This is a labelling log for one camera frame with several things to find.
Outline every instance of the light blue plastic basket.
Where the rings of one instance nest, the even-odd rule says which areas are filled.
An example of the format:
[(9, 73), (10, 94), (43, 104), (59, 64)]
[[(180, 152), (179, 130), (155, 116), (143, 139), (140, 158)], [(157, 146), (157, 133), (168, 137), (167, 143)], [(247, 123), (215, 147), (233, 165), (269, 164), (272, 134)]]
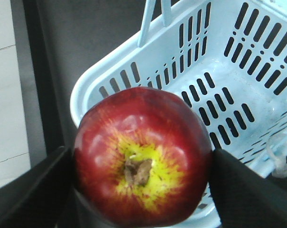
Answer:
[[(274, 169), (268, 140), (287, 155), (287, 0), (161, 3), (162, 15), (150, 23), (155, 0), (148, 0), (141, 31), (79, 78), (70, 100), (75, 125), (120, 90), (166, 90), (201, 117), (213, 147), (266, 177)], [(219, 225), (207, 188), (194, 214), (174, 227)]]

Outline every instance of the grout line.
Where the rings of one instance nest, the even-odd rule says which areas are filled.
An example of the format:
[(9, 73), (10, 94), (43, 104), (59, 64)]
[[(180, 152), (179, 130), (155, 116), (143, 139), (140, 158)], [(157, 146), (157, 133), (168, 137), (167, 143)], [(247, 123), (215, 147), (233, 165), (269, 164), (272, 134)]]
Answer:
[(5, 50), (5, 49), (8, 49), (8, 48), (11, 48), (11, 47), (13, 47), (13, 46), (15, 46), (15, 44), (9, 45), (9, 46), (7, 46), (7, 47), (2, 47), (2, 48), (0, 48), (0, 51), (1, 51), (1, 50)]
[(22, 153), (22, 154), (19, 154), (19, 155), (13, 156), (13, 157), (11, 157), (11, 158), (7, 158), (7, 159), (5, 159), (5, 160), (3, 160), (3, 161), (0, 161), (0, 163), (2, 163), (2, 162), (6, 162), (7, 160), (12, 159), (12, 158), (17, 158), (17, 157), (19, 157), (19, 156), (21, 156), (21, 155), (24, 155), (24, 154), (28, 154), (28, 153)]

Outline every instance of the white tile wall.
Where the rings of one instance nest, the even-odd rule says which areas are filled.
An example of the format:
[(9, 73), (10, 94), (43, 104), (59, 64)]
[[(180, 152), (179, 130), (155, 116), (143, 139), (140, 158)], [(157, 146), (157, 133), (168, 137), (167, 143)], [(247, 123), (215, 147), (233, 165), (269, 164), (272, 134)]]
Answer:
[(10, 0), (0, 0), (0, 187), (29, 169)]

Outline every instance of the red apple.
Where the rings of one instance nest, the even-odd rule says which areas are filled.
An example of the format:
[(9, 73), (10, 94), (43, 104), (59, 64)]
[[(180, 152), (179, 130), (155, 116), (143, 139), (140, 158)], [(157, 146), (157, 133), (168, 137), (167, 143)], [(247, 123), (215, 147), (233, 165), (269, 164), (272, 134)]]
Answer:
[(178, 96), (147, 87), (123, 90), (90, 109), (74, 149), (78, 191), (102, 219), (123, 228), (188, 218), (212, 159), (198, 116)]

